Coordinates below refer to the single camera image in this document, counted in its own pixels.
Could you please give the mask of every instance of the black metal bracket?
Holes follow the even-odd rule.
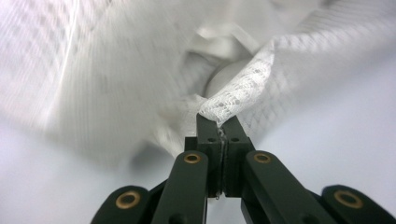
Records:
[[[241,198],[249,224],[395,223],[361,192],[331,186],[321,197],[305,189],[273,154],[256,151],[237,117],[221,128],[197,115],[197,137],[186,137],[169,178],[156,188],[117,189],[92,223],[205,223],[206,199]]]

